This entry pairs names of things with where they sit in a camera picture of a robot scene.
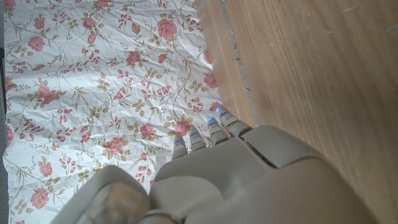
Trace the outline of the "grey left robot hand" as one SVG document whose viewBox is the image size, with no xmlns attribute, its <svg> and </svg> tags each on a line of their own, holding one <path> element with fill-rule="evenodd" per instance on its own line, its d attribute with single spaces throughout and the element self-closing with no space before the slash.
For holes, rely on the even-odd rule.
<svg viewBox="0 0 398 224">
<path fill-rule="evenodd" d="M 95 174 L 55 223 L 376 223 L 316 150 L 273 126 L 251 128 L 226 108 L 209 118 L 213 145 L 197 129 L 174 137 L 172 160 L 149 191 L 117 166 Z"/>
</svg>

